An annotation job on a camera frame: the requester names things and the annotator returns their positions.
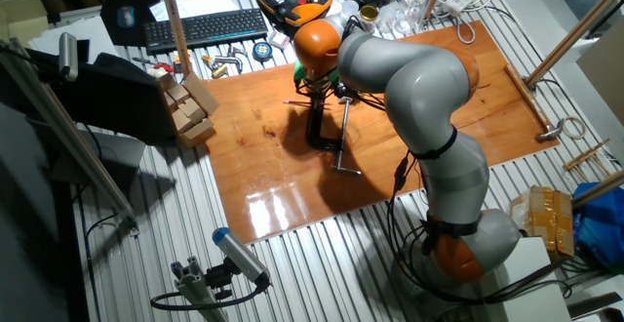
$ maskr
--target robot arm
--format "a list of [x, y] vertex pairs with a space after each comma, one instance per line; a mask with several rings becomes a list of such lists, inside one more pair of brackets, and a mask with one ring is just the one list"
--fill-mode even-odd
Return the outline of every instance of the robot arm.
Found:
[[385, 94], [388, 118], [420, 160], [429, 200], [427, 239], [422, 252], [410, 253], [416, 272], [441, 288], [478, 281], [509, 257], [520, 233], [502, 211], [481, 211], [489, 181], [486, 157], [474, 139], [450, 124], [452, 113], [477, 89], [476, 61], [465, 53], [364, 33], [348, 36], [339, 45], [337, 60], [335, 40], [330, 51], [311, 60], [311, 46], [305, 43], [310, 37], [316, 42], [340, 37], [339, 26], [334, 27], [337, 33], [319, 21], [304, 25], [294, 37], [297, 57], [310, 67], [319, 66], [318, 60], [335, 62], [348, 88]]

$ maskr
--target box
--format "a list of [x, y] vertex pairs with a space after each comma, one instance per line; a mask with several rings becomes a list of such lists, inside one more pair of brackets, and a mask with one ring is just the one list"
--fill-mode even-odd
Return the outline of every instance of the box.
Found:
[[206, 112], [204, 112], [202, 107], [200, 107], [199, 104], [197, 104], [197, 102], [195, 102], [192, 98], [180, 105], [179, 109], [184, 112], [186, 117], [193, 121], [193, 124], [198, 124], [206, 118]]
[[28, 41], [48, 30], [48, 12], [41, 0], [0, 1], [0, 40], [18, 38], [24, 48]]
[[532, 186], [512, 200], [511, 217], [528, 236], [544, 241], [552, 262], [574, 257], [572, 205], [568, 194], [548, 186]]
[[[177, 85], [174, 77], [171, 74], [166, 74], [157, 79], [160, 82], [159, 85], [159, 93], [161, 95], [161, 100], [165, 107], [169, 110], [169, 106], [167, 105], [167, 101], [165, 98], [165, 94], [168, 90]], [[188, 92], [190, 98], [195, 100], [197, 104], [204, 110], [208, 116], [200, 121], [198, 124], [195, 124], [188, 131], [183, 133], [178, 133], [177, 139], [187, 147], [195, 147], [202, 142], [206, 141], [210, 136], [215, 132], [213, 130], [213, 122], [210, 119], [210, 116], [215, 114], [216, 109], [218, 108], [218, 101], [213, 97], [213, 95], [206, 89], [202, 80], [195, 74], [191, 72], [191, 74], [186, 77], [186, 80], [182, 83], [184, 89]], [[171, 113], [176, 113], [180, 111], [177, 107], [174, 107], [174, 111]], [[176, 125], [174, 122], [174, 117], [171, 115], [172, 125]]]

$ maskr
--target wooden tabletop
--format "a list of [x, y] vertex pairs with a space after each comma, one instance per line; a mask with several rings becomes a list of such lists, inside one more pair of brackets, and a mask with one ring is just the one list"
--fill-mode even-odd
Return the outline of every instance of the wooden tabletop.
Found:
[[[475, 138], [490, 165], [512, 160], [558, 141], [538, 143], [539, 123], [504, 72], [507, 61], [480, 21], [477, 39], [465, 45], [456, 29], [424, 32], [404, 40], [453, 47], [473, 55], [480, 88], [451, 122]], [[391, 195], [394, 171], [407, 147], [385, 112], [352, 106], [342, 165], [361, 176], [332, 168], [335, 155], [305, 141], [307, 108], [294, 91], [293, 65], [205, 81], [221, 106], [207, 140], [211, 164], [228, 226], [245, 243], [362, 208]], [[343, 106], [329, 98], [322, 135], [340, 137]], [[421, 187], [412, 172], [403, 191]]]

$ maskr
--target gray robot arm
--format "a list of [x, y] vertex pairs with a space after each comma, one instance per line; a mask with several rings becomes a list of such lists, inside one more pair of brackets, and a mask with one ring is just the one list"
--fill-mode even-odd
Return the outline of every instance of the gray robot arm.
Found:
[[[501, 211], [481, 211], [488, 162], [479, 144], [450, 124], [471, 94], [462, 60], [434, 46], [357, 33], [340, 46], [337, 69], [347, 87], [385, 94], [388, 118], [411, 153], [420, 156], [428, 218], [442, 223], [450, 238], [436, 238], [432, 255], [415, 260], [417, 269], [430, 283], [447, 286], [478, 280], [504, 262], [519, 231]], [[461, 260], [468, 259], [456, 253], [464, 246], [475, 262], [462, 267]]]

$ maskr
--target keyboard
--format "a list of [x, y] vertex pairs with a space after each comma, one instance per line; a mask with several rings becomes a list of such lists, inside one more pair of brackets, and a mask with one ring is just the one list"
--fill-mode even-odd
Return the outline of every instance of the keyboard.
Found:
[[[186, 46], [206, 47], [266, 36], [268, 29], [260, 9], [229, 11], [182, 19]], [[143, 25], [147, 54], [176, 49], [168, 20]]]

